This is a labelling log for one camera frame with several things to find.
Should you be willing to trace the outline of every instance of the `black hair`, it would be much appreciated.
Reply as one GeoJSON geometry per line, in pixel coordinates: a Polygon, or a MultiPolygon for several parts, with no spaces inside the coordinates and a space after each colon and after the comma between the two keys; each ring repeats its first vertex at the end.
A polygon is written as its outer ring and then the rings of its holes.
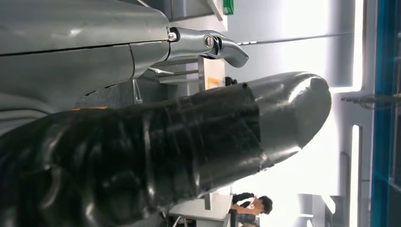
{"type": "Polygon", "coordinates": [[[273,201],[267,197],[267,196],[261,196],[259,197],[259,200],[262,201],[262,204],[264,206],[263,213],[264,214],[270,214],[271,210],[273,209],[273,201]]]}

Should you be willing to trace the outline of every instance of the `robotic finger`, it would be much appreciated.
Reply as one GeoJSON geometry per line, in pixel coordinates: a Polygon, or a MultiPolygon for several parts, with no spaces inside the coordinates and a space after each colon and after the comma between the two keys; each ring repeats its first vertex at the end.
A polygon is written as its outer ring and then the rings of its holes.
{"type": "Polygon", "coordinates": [[[295,155],[330,107],[324,79],[293,72],[49,115],[0,137],[0,226],[126,227],[295,155]]]}

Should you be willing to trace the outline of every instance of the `robotic arm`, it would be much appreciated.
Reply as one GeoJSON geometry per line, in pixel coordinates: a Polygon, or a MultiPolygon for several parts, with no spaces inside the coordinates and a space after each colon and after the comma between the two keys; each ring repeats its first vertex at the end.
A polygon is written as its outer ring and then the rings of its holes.
{"type": "Polygon", "coordinates": [[[186,56],[248,56],[118,0],[0,1],[0,226],[128,227],[296,154],[331,107],[294,72],[121,110],[85,94],[186,56]]]}
{"type": "Polygon", "coordinates": [[[171,27],[152,8],[118,0],[0,1],[0,134],[85,94],[188,56],[242,67],[248,55],[215,31],[171,27]]]}

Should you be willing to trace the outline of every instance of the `black tape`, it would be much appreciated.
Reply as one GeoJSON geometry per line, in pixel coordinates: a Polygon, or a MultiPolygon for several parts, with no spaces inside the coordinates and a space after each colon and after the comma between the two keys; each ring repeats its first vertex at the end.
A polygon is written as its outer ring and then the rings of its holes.
{"type": "Polygon", "coordinates": [[[0,225],[131,224],[258,172],[261,152],[246,84],[56,113],[0,138],[0,225]]]}

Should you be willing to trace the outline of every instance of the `white wall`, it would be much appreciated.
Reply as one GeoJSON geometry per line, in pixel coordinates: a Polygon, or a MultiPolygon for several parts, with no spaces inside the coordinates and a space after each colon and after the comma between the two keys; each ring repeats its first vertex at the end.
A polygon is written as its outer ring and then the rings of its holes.
{"type": "MultiPolygon", "coordinates": [[[[332,95],[332,111],[327,122],[302,152],[266,172],[238,181],[234,192],[267,194],[276,206],[284,203],[295,209],[297,202],[283,197],[283,194],[289,197],[296,193],[343,195],[340,153],[351,153],[352,126],[359,124],[363,126],[361,165],[365,182],[362,183],[362,198],[368,201],[369,182],[366,180],[370,174],[373,115],[358,105],[340,100],[346,96],[373,93],[376,6],[375,0],[366,1],[369,16],[363,75],[353,73],[353,35],[244,46],[250,56],[247,65],[241,69],[226,66],[227,74],[238,82],[298,70],[323,76],[330,87],[350,87],[354,78],[364,78],[360,92],[332,95]]],[[[354,0],[236,0],[235,13],[228,18],[226,35],[244,42],[353,32],[354,4],[354,0]]]]}

